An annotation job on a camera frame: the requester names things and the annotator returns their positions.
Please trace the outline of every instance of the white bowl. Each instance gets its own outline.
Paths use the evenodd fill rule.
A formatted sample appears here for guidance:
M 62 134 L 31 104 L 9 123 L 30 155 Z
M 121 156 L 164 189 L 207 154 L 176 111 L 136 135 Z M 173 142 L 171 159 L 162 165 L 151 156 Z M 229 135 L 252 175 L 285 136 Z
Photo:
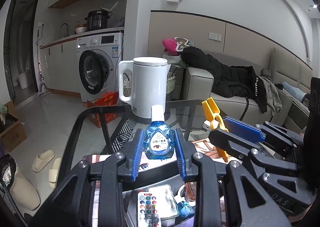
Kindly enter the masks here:
M 79 34 L 79 33 L 84 33 L 87 31 L 87 27 L 79 27 L 79 28 L 76 28 L 76 34 Z

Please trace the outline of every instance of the wicker basket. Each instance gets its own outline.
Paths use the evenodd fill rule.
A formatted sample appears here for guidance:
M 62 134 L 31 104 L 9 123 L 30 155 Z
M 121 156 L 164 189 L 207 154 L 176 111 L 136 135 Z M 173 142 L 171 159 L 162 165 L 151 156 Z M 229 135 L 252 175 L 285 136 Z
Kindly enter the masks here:
M 172 100 L 175 83 L 176 83 L 176 70 L 174 70 L 173 72 L 169 72 L 167 75 L 167 91 L 165 96 L 166 101 Z M 128 97 L 131 95 L 131 76 L 127 77 L 126 80 L 124 80 L 123 92 L 125 97 Z

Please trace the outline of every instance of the black strap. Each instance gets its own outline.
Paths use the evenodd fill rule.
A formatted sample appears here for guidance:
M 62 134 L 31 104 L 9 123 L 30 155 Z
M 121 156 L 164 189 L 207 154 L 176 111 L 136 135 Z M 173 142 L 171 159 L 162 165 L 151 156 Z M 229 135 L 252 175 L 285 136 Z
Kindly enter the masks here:
M 243 114 L 241 115 L 240 121 L 243 120 L 243 117 L 245 116 L 245 113 L 247 112 L 248 107 L 249 107 L 249 99 L 246 97 L 245 100 L 247 101 L 247 105 L 246 105 L 246 107 L 245 107 L 245 109 L 243 111 Z

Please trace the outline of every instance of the kettle lid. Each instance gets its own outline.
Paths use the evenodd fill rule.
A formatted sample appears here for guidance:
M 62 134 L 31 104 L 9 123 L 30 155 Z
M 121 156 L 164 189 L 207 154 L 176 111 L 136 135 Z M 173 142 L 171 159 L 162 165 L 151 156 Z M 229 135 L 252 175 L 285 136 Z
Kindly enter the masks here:
M 161 57 L 135 57 L 133 63 L 137 65 L 167 65 L 168 61 L 165 58 Z

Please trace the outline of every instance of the doorway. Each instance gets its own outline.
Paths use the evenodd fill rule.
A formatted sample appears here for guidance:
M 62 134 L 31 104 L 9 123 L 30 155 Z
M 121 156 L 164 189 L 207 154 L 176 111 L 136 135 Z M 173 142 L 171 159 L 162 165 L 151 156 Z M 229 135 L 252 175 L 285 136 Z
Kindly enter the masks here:
M 15 106 L 38 93 L 33 53 L 37 3 L 38 0 L 11 0 L 5 24 L 4 71 Z

